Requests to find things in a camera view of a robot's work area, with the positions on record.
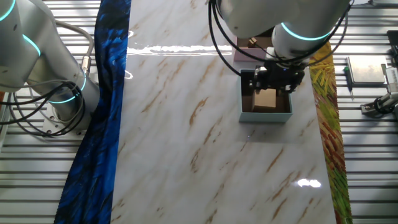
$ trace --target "metal grating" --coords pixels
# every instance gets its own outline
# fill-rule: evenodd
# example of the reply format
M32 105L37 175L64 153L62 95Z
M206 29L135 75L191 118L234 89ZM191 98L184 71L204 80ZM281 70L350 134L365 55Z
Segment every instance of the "metal grating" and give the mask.
M94 34L100 1L45 1L56 19L71 23ZM356 4L366 0L356 0ZM354 6L343 45L335 54L338 102L341 128L345 141L349 194L355 224L398 223L398 124L392 115L381 120L363 116L360 104L387 93L385 88L355 88L355 100L346 87L343 68L348 55L386 55L387 30L398 30L398 8L384 9ZM84 37L58 29L62 40L81 62L88 47ZM343 28L331 40L340 39ZM92 75L96 76L93 55ZM29 93L20 91L19 100ZM34 105L25 105L25 113ZM42 126L44 118L37 114L30 119ZM0 153L0 224L53 223L62 188L67 178L79 141L45 142L25 134L16 125L7 130L7 139Z

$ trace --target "marble surface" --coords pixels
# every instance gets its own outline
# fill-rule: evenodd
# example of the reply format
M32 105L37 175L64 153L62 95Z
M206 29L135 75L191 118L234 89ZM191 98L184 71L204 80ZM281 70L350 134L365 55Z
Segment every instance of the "marble surface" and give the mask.
M132 2L112 223L336 223L309 75L286 124L238 123L207 12Z

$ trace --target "white robotic arm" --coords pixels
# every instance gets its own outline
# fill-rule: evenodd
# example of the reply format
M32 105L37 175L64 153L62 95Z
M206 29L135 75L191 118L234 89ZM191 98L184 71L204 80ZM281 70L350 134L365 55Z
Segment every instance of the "white robotic arm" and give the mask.
M349 0L210 0L217 26L228 42L242 54L264 62L257 66L251 86L256 91L273 88L291 93L301 83L309 58L325 45L336 32L349 11ZM257 58L242 51L223 31L218 13L233 34L240 38L259 35L271 27L272 44L266 58ZM213 43L211 16L209 26ZM224 63L238 75L240 73Z
M231 32L239 38L275 26L272 43L281 58L295 58L322 43L347 10L349 0L216 0Z
M70 81L82 96L61 90L50 103L59 120L69 121L80 112L85 99L85 114L78 129L86 129L100 98L94 84L61 41L55 19L42 0L0 0L0 91L15 92L27 82L44 95Z

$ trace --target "small cardboard box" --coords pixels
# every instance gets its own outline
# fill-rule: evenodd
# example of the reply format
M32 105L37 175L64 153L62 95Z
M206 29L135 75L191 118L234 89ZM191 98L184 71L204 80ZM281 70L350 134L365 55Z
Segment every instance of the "small cardboard box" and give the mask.
M291 94L276 97L274 113L253 113L252 104L254 90L249 88L249 82L254 75L254 70L241 70L242 78L238 77L238 106L239 122L255 123L286 123L293 115Z
M272 41L271 41L271 36L272 36L272 31L274 28L254 37L257 40L257 45L262 47L263 49L267 49L268 47L272 47ZM240 39L240 38L235 38L235 44L243 51L259 57L259 58L265 58L266 53L260 49L259 47L248 47L249 46L249 38L247 39ZM237 52L236 49L234 49L234 62L256 62L256 60L251 59L245 55L243 55L240 52Z

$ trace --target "blue fabric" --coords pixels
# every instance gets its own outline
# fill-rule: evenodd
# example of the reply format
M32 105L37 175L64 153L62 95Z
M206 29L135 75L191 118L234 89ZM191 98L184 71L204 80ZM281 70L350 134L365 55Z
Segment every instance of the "blue fabric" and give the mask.
M102 0L95 27L101 98L73 161L56 224L110 223L131 0Z

